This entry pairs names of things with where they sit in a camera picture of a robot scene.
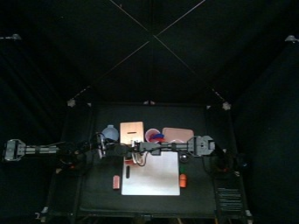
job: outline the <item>black curtain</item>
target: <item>black curtain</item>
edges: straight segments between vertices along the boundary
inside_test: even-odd
[[[261,223],[298,223],[298,55],[299,44],[288,44],[234,107],[238,146],[252,161],[248,198]]]
[[[67,102],[57,95],[22,40],[0,40],[0,152],[7,140],[61,141]],[[51,171],[45,160],[0,163],[0,218],[42,211]]]

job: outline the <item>pink object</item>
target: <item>pink object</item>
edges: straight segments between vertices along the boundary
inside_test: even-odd
[[[167,143],[187,143],[193,137],[191,129],[163,128],[163,138]]]
[[[145,140],[150,143],[153,143],[154,141],[153,140],[153,137],[157,135],[157,134],[161,134],[161,131],[159,129],[150,129],[146,133],[145,133]]]

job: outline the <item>red object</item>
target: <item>red object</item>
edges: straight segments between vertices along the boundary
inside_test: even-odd
[[[181,174],[181,187],[186,187],[187,186],[187,176],[186,174]]]
[[[121,177],[118,175],[114,176],[114,189],[118,190],[121,188]]]

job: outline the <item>tan box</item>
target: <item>tan box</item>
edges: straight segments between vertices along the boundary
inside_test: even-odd
[[[121,143],[133,145],[133,142],[143,142],[145,139],[145,123],[143,122],[122,122],[121,123]]]

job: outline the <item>orange object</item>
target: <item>orange object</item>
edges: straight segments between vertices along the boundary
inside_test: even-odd
[[[187,176],[186,174],[181,174],[181,187],[187,186]]]

